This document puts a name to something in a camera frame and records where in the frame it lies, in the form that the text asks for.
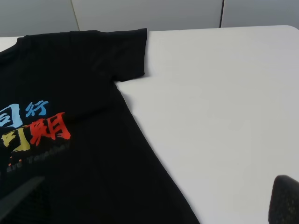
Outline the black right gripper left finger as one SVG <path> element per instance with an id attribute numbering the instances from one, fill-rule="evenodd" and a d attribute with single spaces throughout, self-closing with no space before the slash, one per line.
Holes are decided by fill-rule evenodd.
<path id="1" fill-rule="evenodd" d="M 30 193 L 42 182 L 44 177 L 37 176 L 15 189 L 13 192 L 0 200 L 0 218 L 4 219 L 19 205 Z"/>

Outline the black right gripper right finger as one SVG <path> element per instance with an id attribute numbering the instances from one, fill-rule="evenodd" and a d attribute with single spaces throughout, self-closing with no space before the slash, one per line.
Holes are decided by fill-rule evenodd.
<path id="1" fill-rule="evenodd" d="M 270 224 L 299 224 L 299 182 L 287 175 L 275 178 L 268 213 Z"/>

